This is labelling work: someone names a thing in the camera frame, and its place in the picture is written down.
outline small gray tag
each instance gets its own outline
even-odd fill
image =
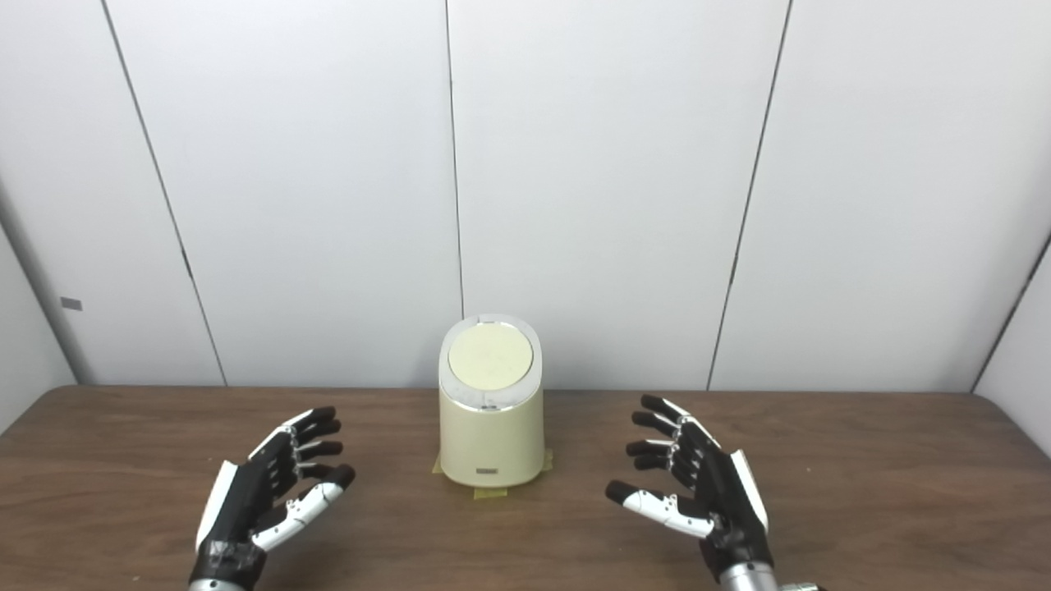
[[[67,310],[77,310],[78,312],[84,311],[84,306],[81,305],[80,300],[74,300],[73,298],[59,298],[59,303],[62,307]]]

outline white panel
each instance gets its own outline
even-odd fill
[[[1049,229],[1049,22],[795,4],[713,389],[970,390]]]
[[[435,384],[460,319],[444,2],[109,6],[228,381]]]
[[[0,207],[80,378],[222,384],[101,4],[0,2]]]
[[[0,228],[0,433],[51,388],[76,383]]]
[[[450,0],[466,311],[547,385],[704,387],[785,4]]]
[[[1051,264],[1033,277],[975,392],[1051,455]]]

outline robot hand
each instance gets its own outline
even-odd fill
[[[639,470],[667,470],[693,496],[613,481],[605,495],[625,509],[700,539],[704,562],[724,591],[778,591],[774,556],[766,542],[769,523],[759,488],[743,451],[727,454],[710,433],[682,408],[642,395],[634,412],[636,425],[657,429],[671,441],[627,444]],[[818,591],[812,584],[785,586],[782,591]]]
[[[332,407],[292,417],[263,440],[244,464],[223,462],[197,535],[190,591],[251,591],[267,552],[298,533],[354,480],[354,469],[315,464],[343,451],[314,441],[339,430]],[[273,507],[301,478],[321,482]]]

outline wooden table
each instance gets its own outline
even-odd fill
[[[744,448],[782,583],[831,591],[1051,585],[1051,462],[963,394],[678,392]],[[357,480],[276,550],[260,590],[717,589],[696,544],[605,500],[635,472],[638,392],[549,392],[554,470],[503,498],[431,473],[426,390],[68,387],[0,436],[0,588],[184,589],[223,458],[334,405]]]

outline yellow tape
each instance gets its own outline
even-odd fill
[[[474,489],[474,500],[479,498],[496,498],[497,496],[507,496],[508,489],[506,488],[476,488]]]

